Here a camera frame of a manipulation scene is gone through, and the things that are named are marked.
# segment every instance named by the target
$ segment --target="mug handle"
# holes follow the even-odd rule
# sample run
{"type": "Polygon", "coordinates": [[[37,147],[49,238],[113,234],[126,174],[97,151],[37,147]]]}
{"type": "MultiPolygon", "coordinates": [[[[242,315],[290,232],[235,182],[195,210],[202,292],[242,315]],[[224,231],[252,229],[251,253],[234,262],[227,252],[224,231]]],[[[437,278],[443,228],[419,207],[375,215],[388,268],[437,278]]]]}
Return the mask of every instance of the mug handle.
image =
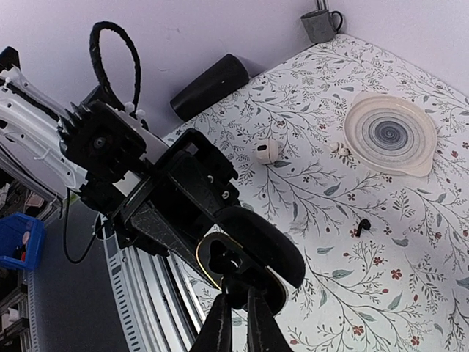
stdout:
{"type": "Polygon", "coordinates": [[[336,32],[338,32],[340,31],[340,28],[342,27],[342,24],[344,23],[344,16],[342,16],[342,14],[339,11],[333,11],[330,13],[330,16],[334,16],[334,15],[339,15],[340,17],[340,23],[336,28],[336,32]]]}

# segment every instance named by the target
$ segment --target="black cylinder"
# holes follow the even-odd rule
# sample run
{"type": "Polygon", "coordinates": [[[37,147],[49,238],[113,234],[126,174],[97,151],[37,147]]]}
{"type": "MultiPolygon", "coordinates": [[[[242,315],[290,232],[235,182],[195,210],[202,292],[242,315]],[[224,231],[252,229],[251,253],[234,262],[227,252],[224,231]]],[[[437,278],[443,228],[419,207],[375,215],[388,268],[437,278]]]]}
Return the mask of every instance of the black cylinder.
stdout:
{"type": "Polygon", "coordinates": [[[171,100],[171,107],[184,122],[203,112],[249,82],[241,61],[231,54],[197,77],[171,100]]]}

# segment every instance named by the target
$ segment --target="gray floor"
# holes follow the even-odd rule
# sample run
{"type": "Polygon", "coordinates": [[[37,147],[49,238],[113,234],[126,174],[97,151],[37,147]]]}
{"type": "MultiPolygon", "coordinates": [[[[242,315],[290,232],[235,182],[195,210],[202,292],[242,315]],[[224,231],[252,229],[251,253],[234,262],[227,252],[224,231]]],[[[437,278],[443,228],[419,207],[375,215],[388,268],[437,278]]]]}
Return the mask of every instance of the gray floor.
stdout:
{"type": "MultiPolygon", "coordinates": [[[[72,206],[67,237],[72,258],[83,253],[95,217],[81,202],[72,206]]],[[[62,226],[55,221],[48,227],[34,273],[41,352],[128,352],[102,243],[95,241],[85,261],[72,265],[62,250],[62,226]]]]}

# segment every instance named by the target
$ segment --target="plate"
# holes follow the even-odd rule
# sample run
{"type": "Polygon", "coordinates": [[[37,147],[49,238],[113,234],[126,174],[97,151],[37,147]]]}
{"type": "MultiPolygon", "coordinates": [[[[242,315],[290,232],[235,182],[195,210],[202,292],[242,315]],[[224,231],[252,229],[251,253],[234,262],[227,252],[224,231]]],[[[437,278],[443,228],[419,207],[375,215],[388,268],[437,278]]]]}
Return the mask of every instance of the plate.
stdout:
{"type": "Polygon", "coordinates": [[[345,117],[344,138],[350,152],[378,172],[423,177],[432,171],[435,124],[405,99],[360,94],[345,117]]]}

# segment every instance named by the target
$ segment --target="table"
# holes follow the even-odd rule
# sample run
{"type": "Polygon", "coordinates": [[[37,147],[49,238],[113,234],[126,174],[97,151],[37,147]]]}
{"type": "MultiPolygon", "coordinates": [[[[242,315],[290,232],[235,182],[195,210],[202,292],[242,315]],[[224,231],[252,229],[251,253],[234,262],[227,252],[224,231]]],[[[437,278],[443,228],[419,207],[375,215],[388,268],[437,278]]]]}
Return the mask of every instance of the table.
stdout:
{"type": "MultiPolygon", "coordinates": [[[[186,128],[203,132],[240,174],[242,205],[275,224],[304,254],[306,279],[298,290],[288,287],[277,317],[294,351],[463,352],[469,348],[468,117],[469,99],[444,82],[340,34],[254,78],[166,141],[186,128]],[[428,177],[373,172],[353,155],[327,148],[343,141],[344,117],[362,91],[411,100],[435,121],[438,143],[428,177]],[[263,166],[253,155],[267,137],[283,147],[281,160],[263,166]],[[363,218],[372,229],[356,238],[363,218]]],[[[135,249],[123,253],[116,251],[116,261],[126,258],[131,290],[142,301],[152,285],[165,290],[158,281],[162,268],[179,275],[180,302],[191,318],[171,320],[168,312],[179,308],[155,291],[169,325],[140,311],[147,315],[140,328],[160,346],[146,351],[186,351],[194,333],[181,329],[184,321],[197,330],[218,292],[177,259],[163,265],[135,249]],[[162,338],[168,329],[178,331],[174,341],[162,338]]],[[[244,351],[242,312],[233,325],[234,351],[244,351]]]]}

